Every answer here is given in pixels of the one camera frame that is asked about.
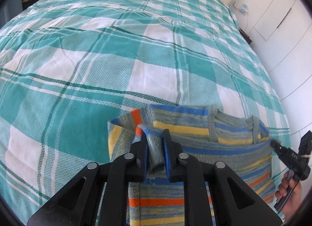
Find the black bedside device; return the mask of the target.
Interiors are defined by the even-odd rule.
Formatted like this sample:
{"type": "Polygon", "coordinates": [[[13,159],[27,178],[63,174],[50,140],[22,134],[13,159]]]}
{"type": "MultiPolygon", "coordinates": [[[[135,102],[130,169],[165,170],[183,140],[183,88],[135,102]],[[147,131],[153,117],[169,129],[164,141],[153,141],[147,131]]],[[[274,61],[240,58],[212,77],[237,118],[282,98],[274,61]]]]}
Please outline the black bedside device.
{"type": "Polygon", "coordinates": [[[239,28],[239,33],[242,35],[242,37],[245,39],[245,41],[250,45],[252,40],[251,38],[247,35],[245,31],[243,31],[241,28],[239,28]]]}

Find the teal white plaid bedspread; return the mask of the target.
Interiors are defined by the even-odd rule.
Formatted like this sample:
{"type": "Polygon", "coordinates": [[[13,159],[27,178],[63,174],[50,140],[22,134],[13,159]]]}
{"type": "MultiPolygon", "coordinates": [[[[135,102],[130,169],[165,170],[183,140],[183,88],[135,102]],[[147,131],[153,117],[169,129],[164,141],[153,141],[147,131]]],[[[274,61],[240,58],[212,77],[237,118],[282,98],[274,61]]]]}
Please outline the teal white plaid bedspread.
{"type": "Polygon", "coordinates": [[[150,104],[255,116],[290,144],[260,59],[219,0],[39,0],[1,29],[1,196],[22,222],[150,104]]]}

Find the wall power socket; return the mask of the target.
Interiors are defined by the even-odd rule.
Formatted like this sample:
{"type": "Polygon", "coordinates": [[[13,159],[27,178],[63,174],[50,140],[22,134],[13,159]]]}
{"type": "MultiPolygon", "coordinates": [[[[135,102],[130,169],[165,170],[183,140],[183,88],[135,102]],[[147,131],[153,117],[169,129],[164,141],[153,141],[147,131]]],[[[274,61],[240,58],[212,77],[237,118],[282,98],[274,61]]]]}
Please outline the wall power socket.
{"type": "Polygon", "coordinates": [[[239,1],[234,1],[233,7],[237,9],[241,14],[245,15],[248,13],[248,6],[245,3],[241,3],[239,1]]]}

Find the striped knit sweater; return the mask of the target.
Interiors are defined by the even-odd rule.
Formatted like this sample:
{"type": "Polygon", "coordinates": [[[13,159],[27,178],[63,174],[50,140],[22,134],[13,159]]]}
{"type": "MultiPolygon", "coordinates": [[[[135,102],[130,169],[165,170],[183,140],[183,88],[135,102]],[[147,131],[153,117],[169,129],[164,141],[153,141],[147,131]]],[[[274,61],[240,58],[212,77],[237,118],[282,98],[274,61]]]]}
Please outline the striped knit sweater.
{"type": "Polygon", "coordinates": [[[170,183],[165,174],[165,129],[185,153],[204,163],[225,162],[262,200],[273,201],[269,130],[255,116],[237,118],[213,105],[150,104],[109,120],[107,127],[111,160],[127,153],[143,135],[147,138],[146,179],[129,185],[130,225],[184,224],[183,184],[170,183]]]}

